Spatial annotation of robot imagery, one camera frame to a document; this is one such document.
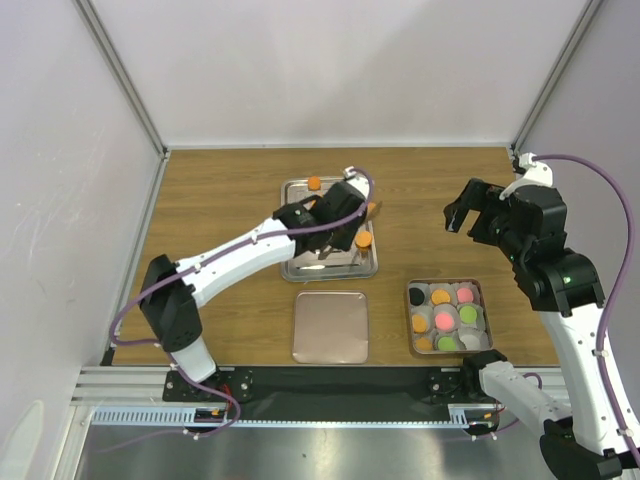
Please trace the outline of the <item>pink sandwich cookie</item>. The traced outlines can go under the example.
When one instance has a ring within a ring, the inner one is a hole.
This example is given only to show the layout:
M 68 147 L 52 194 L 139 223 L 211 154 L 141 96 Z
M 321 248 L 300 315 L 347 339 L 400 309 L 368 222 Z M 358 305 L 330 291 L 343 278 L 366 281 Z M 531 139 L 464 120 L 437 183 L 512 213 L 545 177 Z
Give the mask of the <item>pink sandwich cookie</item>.
M 469 287 L 459 287 L 456 290 L 457 301 L 460 304 L 473 303 L 474 292 Z

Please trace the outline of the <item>orange round sandwich cookie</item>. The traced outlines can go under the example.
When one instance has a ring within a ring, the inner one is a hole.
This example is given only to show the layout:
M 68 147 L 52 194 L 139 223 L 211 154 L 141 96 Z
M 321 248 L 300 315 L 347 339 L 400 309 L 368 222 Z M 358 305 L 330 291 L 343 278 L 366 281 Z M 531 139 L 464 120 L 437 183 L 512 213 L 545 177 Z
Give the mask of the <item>orange round sandwich cookie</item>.
M 450 293 L 442 288 L 434 289 L 430 298 L 434 305 L 450 304 L 452 302 Z

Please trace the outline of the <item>green round cookie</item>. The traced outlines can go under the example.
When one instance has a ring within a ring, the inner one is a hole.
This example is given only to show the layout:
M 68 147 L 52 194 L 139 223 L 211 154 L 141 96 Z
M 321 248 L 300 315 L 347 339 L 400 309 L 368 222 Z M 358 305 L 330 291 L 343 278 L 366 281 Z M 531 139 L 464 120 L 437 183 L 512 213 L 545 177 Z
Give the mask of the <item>green round cookie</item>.
M 475 324 L 478 319 L 477 310 L 472 305 L 463 305 L 459 309 L 459 316 L 460 316 L 461 322 L 467 325 Z
M 458 344 L 452 336 L 443 335 L 436 340 L 436 348 L 438 351 L 455 352 L 458 350 Z

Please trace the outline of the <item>black sandwich cookie packed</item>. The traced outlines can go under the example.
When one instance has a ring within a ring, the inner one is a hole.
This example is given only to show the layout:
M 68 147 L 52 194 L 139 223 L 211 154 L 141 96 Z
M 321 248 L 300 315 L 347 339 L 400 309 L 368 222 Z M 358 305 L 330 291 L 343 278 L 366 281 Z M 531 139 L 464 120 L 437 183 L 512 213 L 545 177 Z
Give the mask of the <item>black sandwich cookie packed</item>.
M 425 303 L 425 292 L 418 287 L 410 287 L 408 290 L 409 302 L 411 306 L 417 307 Z

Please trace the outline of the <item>orange flower cookie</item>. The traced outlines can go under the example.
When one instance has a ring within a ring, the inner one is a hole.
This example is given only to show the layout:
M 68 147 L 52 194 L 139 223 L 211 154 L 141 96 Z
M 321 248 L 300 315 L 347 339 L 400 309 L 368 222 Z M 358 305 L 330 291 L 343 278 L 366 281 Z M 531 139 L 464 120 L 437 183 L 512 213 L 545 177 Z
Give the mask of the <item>orange flower cookie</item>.
M 428 337 L 420 337 L 415 341 L 415 347 L 423 352 L 432 351 L 433 345 Z

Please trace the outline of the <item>rose gold tin lid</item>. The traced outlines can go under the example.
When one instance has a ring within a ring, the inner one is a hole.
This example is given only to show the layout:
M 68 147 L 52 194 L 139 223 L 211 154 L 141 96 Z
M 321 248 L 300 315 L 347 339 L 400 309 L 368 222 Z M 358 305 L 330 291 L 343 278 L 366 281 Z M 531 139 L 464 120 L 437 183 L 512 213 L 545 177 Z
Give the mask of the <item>rose gold tin lid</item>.
M 300 364 L 359 365 L 369 357 L 364 292 L 307 290 L 294 302 L 292 357 Z

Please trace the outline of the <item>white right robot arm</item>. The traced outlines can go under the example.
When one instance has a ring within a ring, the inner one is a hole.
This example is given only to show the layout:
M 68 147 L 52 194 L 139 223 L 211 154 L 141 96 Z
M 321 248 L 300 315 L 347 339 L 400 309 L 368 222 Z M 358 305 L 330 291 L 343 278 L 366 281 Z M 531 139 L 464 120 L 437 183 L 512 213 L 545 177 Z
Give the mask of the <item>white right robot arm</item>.
M 639 467 L 639 418 L 608 338 L 617 295 L 606 295 L 592 261 L 566 245 L 568 209 L 551 159 L 520 155 L 506 187 L 472 178 L 443 213 L 446 230 L 458 232 L 477 212 L 468 235 L 510 262 L 552 340 L 570 403 L 555 402 L 496 350 L 464 359 L 460 388 L 474 402 L 497 400 L 527 426 L 556 478 L 615 479 Z

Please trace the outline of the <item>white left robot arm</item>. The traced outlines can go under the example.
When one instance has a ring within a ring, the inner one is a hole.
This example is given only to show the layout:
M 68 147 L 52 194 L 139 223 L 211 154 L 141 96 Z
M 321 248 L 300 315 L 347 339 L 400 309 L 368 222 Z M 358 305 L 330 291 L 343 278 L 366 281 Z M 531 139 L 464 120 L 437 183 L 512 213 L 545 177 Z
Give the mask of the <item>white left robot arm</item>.
M 350 168 L 323 195 L 281 206 L 249 232 L 176 262 L 160 255 L 147 269 L 137 301 L 162 350 L 186 374 L 198 400 L 220 388 L 218 367 L 203 339 L 199 309 L 245 278 L 307 252 L 347 251 L 367 217 L 373 181 Z

